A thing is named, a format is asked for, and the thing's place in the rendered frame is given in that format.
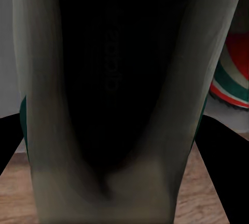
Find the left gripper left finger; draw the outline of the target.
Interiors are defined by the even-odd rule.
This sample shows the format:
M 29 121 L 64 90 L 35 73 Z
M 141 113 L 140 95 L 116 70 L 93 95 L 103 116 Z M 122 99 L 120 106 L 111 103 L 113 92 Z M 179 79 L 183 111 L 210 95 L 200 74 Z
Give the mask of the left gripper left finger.
M 23 138 L 19 113 L 0 118 L 0 175 Z

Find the gym shoe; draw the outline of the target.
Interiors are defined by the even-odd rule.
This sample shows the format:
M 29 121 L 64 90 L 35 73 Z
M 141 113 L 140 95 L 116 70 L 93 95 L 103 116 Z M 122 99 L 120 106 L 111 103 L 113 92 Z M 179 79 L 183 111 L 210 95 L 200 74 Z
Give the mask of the gym shoe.
M 249 112 L 249 0 L 239 0 L 209 94 L 229 108 Z
M 174 224 L 239 0 L 12 0 L 40 224 Z

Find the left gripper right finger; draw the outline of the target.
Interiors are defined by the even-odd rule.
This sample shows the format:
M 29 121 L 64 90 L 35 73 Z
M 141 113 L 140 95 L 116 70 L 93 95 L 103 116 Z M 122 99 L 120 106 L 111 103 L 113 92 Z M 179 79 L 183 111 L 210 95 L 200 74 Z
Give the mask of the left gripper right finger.
M 249 224 L 249 141 L 203 115 L 195 142 L 230 224 Z

